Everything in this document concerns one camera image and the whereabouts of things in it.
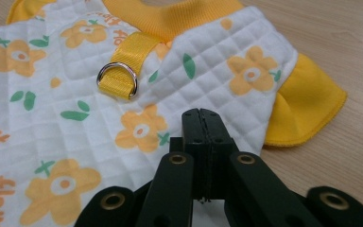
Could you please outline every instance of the yellow collar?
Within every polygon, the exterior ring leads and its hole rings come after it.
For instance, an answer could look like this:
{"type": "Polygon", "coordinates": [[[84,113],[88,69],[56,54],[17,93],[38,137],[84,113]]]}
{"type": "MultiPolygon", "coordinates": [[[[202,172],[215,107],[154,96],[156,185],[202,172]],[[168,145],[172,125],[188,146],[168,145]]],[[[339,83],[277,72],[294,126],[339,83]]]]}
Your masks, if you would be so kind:
{"type": "Polygon", "coordinates": [[[232,14],[244,6],[238,0],[186,0],[164,7],[141,0],[103,0],[108,11],[141,31],[172,41],[185,30],[232,14]]]}

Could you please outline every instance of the metal eyelet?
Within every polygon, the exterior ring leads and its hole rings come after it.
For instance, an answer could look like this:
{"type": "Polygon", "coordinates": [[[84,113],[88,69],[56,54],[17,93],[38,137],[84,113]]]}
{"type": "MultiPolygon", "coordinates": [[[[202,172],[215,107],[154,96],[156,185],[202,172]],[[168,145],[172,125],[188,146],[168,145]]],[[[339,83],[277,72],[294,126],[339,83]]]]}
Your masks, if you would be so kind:
{"type": "Polygon", "coordinates": [[[105,72],[108,71],[109,69],[115,68],[115,67],[122,67],[122,68],[126,69],[129,72],[129,74],[131,75],[131,78],[134,83],[134,87],[131,90],[129,98],[134,97],[137,94],[137,90],[138,90],[137,75],[134,73],[134,71],[128,65],[126,65],[122,62],[111,62],[111,63],[106,64],[104,67],[102,67],[102,69],[98,73],[98,76],[96,77],[96,84],[99,86],[99,83],[103,79],[105,72]]]}

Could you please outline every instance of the floral print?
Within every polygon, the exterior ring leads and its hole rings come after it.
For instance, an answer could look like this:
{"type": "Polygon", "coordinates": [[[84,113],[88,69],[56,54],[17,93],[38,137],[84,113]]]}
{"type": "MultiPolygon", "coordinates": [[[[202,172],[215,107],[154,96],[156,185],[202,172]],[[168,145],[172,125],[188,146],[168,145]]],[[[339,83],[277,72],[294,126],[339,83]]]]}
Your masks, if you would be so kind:
{"type": "Polygon", "coordinates": [[[91,25],[88,25],[87,21],[79,21],[72,27],[64,30],[61,36],[66,39],[66,46],[69,48],[76,48],[83,41],[89,43],[99,43],[106,39],[107,34],[105,27],[98,25],[96,21],[89,21],[91,25]]]}
{"type": "Polygon", "coordinates": [[[8,45],[0,45],[0,72],[14,70],[24,77],[34,74],[34,62],[45,58],[43,50],[31,50],[28,44],[22,40],[15,40],[8,45]]]}
{"type": "Polygon", "coordinates": [[[246,58],[232,56],[227,60],[234,78],[229,86],[238,96],[248,93],[251,89],[269,91],[273,88],[274,78],[269,70],[276,68],[278,63],[272,57],[265,57],[260,46],[253,46],[246,53],[246,58]]]}
{"type": "Polygon", "coordinates": [[[233,21],[229,18],[223,18],[220,21],[220,24],[222,25],[223,29],[230,30],[233,26],[233,21]]]}
{"type": "Polygon", "coordinates": [[[80,194],[96,188],[100,182],[97,171],[80,168],[76,160],[57,162],[47,179],[35,178],[28,186],[26,196],[31,204],[22,214],[21,224],[32,224],[49,212],[57,224],[70,224],[81,212],[80,194]]]}
{"type": "Polygon", "coordinates": [[[157,106],[147,106],[141,114],[126,112],[121,122],[125,127],[120,131],[115,143],[120,148],[138,147],[143,152],[154,151],[160,142],[158,131],[167,128],[163,117],[157,115],[157,106]]]}
{"type": "Polygon", "coordinates": [[[39,10],[34,16],[34,18],[39,21],[45,21],[45,17],[46,17],[46,14],[43,9],[39,10]]]}
{"type": "Polygon", "coordinates": [[[166,56],[167,52],[169,52],[171,47],[172,47],[172,42],[167,42],[166,44],[164,43],[157,44],[154,50],[158,56],[158,59],[162,61],[166,56]]]}

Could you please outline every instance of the brass grommet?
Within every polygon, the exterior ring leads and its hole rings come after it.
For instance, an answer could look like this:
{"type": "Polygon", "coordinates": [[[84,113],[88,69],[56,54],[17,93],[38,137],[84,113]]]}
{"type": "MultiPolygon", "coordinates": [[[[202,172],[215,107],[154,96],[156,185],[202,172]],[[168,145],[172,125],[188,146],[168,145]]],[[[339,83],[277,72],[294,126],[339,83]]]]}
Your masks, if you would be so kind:
{"type": "Polygon", "coordinates": [[[105,210],[114,210],[123,205],[125,203],[125,196],[119,192],[112,192],[106,196],[104,196],[101,200],[101,207],[105,210]],[[109,199],[115,198],[117,202],[109,202],[109,199]]]}
{"type": "Polygon", "coordinates": [[[347,210],[350,207],[350,204],[346,200],[332,192],[320,193],[320,200],[337,210],[347,210]]]}
{"type": "Polygon", "coordinates": [[[241,154],[237,156],[237,161],[242,163],[242,164],[246,164],[246,165],[251,165],[255,163],[255,159],[248,155],[248,154],[241,154]]]}
{"type": "Polygon", "coordinates": [[[181,164],[184,164],[187,161],[187,159],[182,155],[175,154],[175,155],[170,156],[169,161],[172,164],[181,165],[181,164]]]}

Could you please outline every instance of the yellow strap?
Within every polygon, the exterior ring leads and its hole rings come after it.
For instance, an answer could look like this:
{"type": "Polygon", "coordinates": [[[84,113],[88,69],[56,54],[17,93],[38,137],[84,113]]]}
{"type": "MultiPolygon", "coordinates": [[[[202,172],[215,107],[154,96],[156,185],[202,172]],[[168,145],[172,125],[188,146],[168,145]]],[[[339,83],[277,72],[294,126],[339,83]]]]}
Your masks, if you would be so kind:
{"type": "MultiPolygon", "coordinates": [[[[143,32],[134,32],[114,51],[111,62],[122,62],[139,76],[144,60],[160,40],[143,32]]],[[[111,95],[130,99],[134,81],[122,67],[108,69],[98,84],[99,90],[111,95]]]]}

